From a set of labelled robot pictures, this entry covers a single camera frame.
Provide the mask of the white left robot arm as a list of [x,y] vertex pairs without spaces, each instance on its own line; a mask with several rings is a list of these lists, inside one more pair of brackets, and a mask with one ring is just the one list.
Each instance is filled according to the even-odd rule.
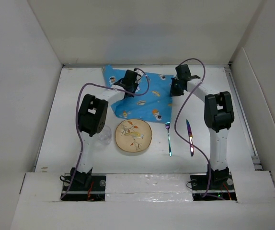
[[[82,86],[76,105],[75,126],[81,143],[80,153],[76,166],[70,171],[71,180],[80,190],[90,187],[92,181],[93,152],[98,134],[105,126],[108,106],[127,97],[142,96],[144,93],[136,93],[136,90],[145,77],[149,83],[149,77],[139,68],[127,70],[125,76],[113,83],[110,87],[94,83],[86,83]],[[104,92],[95,96],[84,95],[86,86],[94,86],[105,89]]]

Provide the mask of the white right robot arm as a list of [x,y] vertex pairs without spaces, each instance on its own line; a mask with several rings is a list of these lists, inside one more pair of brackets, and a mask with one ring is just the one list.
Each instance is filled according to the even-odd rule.
[[229,176],[227,137],[234,122],[231,94],[204,84],[201,77],[191,74],[186,64],[178,65],[175,70],[176,76],[172,78],[170,96],[181,96],[187,91],[204,103],[204,122],[210,133],[210,174],[206,176],[206,184],[216,189]]

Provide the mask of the blue space-print cloth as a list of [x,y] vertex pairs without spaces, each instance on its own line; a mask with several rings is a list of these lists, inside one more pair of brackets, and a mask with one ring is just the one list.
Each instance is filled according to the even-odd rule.
[[111,105],[111,109],[118,118],[142,119],[149,122],[166,123],[171,121],[172,98],[170,89],[173,75],[147,73],[150,80],[142,76],[143,72],[136,70],[140,83],[136,89],[137,94],[146,94],[127,97]]

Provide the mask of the beige bird-pattern plate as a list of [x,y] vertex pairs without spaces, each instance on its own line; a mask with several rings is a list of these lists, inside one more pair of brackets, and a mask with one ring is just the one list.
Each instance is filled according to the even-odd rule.
[[152,129],[144,120],[126,119],[117,126],[115,141],[117,146],[125,152],[141,152],[151,144]]

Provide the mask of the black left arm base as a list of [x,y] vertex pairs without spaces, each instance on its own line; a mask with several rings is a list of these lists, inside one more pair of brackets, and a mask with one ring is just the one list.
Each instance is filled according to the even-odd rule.
[[106,174],[92,174],[76,171],[73,181],[71,180],[75,168],[70,173],[61,175],[63,183],[60,200],[62,201],[105,201]]

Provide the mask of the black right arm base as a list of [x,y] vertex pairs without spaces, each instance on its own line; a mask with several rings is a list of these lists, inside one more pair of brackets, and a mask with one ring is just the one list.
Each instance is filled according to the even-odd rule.
[[224,170],[211,170],[207,173],[191,174],[187,188],[192,190],[194,201],[237,201],[232,175],[227,167]]

